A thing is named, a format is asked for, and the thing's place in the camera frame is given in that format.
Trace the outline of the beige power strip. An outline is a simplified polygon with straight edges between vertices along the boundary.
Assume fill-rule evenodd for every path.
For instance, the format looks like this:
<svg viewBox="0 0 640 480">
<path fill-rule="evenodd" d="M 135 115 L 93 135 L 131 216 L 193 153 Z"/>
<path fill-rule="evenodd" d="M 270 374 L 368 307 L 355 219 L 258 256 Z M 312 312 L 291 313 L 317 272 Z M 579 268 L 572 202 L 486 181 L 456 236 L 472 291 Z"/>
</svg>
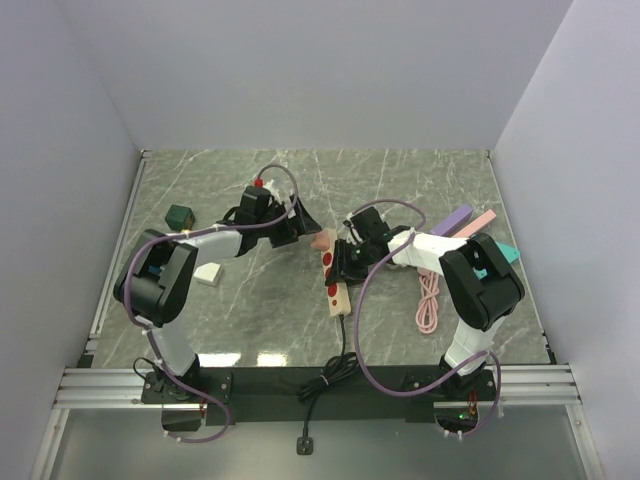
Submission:
<svg viewBox="0 0 640 480">
<path fill-rule="evenodd" d="M 336 241 L 338 240 L 338 236 L 334 229 L 324 229 L 322 231 L 327 231 L 331 238 L 330 249 L 320 251 L 329 313 L 332 317 L 339 315 L 347 316 L 351 313 L 351 303 L 347 285 L 345 282 L 330 280 L 330 275 L 337 272 Z"/>
</svg>

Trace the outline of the salmon plug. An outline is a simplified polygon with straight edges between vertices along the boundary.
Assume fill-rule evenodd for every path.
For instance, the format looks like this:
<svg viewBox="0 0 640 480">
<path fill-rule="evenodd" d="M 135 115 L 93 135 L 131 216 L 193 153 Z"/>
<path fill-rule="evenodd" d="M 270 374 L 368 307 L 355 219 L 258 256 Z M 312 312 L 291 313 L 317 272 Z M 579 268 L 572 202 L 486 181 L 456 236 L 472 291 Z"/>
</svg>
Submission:
<svg viewBox="0 0 640 480">
<path fill-rule="evenodd" d="M 327 231 L 316 233 L 311 241 L 311 247 L 319 251 L 327 251 L 331 247 L 331 238 Z"/>
</svg>

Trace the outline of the dark green cube plug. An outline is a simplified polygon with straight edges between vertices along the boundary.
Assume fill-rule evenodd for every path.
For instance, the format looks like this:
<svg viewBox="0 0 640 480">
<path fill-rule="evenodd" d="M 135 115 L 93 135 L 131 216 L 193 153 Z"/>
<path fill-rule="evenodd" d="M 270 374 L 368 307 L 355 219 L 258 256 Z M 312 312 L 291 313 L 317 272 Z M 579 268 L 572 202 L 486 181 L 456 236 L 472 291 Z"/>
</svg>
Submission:
<svg viewBox="0 0 640 480">
<path fill-rule="evenodd" d="M 191 230 L 195 222 L 195 214 L 187 206 L 172 204 L 165 215 L 165 223 L 173 232 Z"/>
</svg>

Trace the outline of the white plug adapter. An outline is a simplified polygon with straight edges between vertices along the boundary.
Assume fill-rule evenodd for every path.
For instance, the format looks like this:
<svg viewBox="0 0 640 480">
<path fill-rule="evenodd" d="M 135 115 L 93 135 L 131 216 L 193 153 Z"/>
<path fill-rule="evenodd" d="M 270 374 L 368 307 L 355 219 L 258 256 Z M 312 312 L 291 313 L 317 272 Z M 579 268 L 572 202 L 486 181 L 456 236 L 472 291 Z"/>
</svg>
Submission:
<svg viewBox="0 0 640 480">
<path fill-rule="evenodd" d="M 222 274 L 222 266 L 217 263 L 207 263 L 196 268 L 193 278 L 205 285 L 216 286 Z"/>
</svg>

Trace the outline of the purple power strip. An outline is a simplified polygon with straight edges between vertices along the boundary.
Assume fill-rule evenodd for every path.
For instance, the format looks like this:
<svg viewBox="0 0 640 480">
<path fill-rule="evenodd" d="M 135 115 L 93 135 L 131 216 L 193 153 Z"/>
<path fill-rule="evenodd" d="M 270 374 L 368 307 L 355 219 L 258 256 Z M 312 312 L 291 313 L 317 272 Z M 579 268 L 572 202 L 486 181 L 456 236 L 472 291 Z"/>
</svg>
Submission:
<svg viewBox="0 0 640 480">
<path fill-rule="evenodd" d="M 463 227 L 473 215 L 473 207 L 463 204 L 449 214 L 444 220 L 434 226 L 430 233 L 436 236 L 448 237 Z"/>
</svg>

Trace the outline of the pink power strip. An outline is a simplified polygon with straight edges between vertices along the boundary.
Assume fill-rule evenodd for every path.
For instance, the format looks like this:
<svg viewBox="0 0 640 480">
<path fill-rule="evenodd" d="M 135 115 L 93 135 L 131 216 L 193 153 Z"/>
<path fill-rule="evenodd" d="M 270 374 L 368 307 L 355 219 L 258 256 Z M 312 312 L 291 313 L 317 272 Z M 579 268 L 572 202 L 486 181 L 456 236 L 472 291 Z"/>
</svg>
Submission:
<svg viewBox="0 0 640 480">
<path fill-rule="evenodd" d="M 473 235 L 479 233 L 485 227 L 490 225 L 495 219 L 497 215 L 496 213 L 489 209 L 486 212 L 479 215 L 473 221 L 471 221 L 468 225 L 461 228 L 458 232 L 456 232 L 453 237 L 454 238 L 470 238 Z"/>
</svg>

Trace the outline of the teal power strip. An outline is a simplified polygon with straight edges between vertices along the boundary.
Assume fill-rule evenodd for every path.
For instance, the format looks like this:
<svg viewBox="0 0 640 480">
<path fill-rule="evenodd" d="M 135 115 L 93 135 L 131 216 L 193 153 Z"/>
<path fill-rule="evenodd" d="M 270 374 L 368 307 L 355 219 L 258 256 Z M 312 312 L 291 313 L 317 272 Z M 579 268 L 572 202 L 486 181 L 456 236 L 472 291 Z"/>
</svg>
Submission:
<svg viewBox="0 0 640 480">
<path fill-rule="evenodd" d="M 496 245 L 509 264 L 513 264 L 520 258 L 520 251 L 517 248 L 501 242 L 497 242 Z M 487 270 L 476 270 L 475 274 L 479 279 L 482 279 L 487 276 Z"/>
</svg>

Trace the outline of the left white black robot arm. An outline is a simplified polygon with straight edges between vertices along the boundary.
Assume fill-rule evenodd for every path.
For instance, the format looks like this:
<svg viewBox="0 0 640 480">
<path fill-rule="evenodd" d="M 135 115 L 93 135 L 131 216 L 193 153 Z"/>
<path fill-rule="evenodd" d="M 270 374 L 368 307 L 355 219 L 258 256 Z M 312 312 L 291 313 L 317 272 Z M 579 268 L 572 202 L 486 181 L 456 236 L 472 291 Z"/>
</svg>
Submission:
<svg viewBox="0 0 640 480">
<path fill-rule="evenodd" d="M 295 195 L 281 200 L 268 188 L 249 186 L 240 204 L 201 236 L 147 229 L 138 237 L 113 296 L 149 337 L 154 370 L 173 399 L 186 402 L 204 389 L 198 355 L 178 322 L 196 269 L 240 257 L 261 238 L 278 248 L 321 230 Z"/>
</svg>

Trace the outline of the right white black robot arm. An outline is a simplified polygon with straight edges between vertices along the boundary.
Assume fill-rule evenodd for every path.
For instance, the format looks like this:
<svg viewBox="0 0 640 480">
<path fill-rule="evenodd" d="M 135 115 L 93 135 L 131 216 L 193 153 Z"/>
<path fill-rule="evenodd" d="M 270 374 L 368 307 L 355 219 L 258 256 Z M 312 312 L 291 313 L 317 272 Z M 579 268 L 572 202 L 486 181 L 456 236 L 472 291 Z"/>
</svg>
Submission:
<svg viewBox="0 0 640 480">
<path fill-rule="evenodd" d="M 439 385 L 444 395 L 460 399 L 483 371 L 494 337 L 525 297 L 525 288 L 498 243 L 485 233 L 443 237 L 405 225 L 390 228 L 369 203 L 347 219 L 349 237 L 321 233 L 318 248 L 325 263 L 325 285 L 362 286 L 392 264 L 430 271 L 442 277 L 458 315 L 453 340 L 440 361 Z"/>
</svg>

